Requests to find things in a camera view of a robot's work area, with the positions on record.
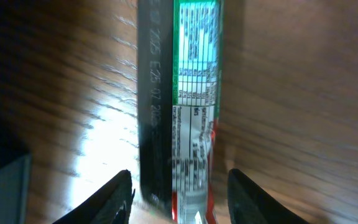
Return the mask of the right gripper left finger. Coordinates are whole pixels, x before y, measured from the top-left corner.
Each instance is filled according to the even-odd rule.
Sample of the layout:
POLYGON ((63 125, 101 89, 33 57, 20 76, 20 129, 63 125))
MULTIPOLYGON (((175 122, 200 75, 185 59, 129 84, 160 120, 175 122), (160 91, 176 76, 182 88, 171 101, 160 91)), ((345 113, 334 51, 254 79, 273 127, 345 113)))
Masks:
POLYGON ((128 224, 134 195, 131 172, 122 170, 53 224, 128 224))

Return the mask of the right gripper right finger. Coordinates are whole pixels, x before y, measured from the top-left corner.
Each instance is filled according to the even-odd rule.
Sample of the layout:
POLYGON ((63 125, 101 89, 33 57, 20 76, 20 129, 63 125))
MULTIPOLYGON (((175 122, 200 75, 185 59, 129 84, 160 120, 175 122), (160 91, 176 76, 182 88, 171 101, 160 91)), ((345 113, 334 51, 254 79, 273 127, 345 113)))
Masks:
POLYGON ((228 173, 227 204, 232 224, 308 224, 239 169, 228 173))

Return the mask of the dark green gift box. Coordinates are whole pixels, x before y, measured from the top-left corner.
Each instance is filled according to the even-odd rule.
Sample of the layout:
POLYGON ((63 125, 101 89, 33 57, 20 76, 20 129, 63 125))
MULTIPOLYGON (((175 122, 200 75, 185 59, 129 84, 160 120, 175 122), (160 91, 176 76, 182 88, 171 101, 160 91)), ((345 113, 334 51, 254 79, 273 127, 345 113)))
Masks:
POLYGON ((20 141, 0 141, 0 224, 25 222, 31 155, 20 141))

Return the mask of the green chocolate bar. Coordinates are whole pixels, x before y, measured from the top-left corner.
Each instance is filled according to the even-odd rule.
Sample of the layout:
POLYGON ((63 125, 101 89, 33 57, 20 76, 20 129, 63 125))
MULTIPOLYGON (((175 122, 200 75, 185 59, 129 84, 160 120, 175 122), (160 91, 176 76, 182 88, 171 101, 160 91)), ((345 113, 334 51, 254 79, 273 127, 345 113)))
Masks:
POLYGON ((210 177, 223 12, 220 0, 138 3, 140 189, 175 223, 216 222, 210 177))

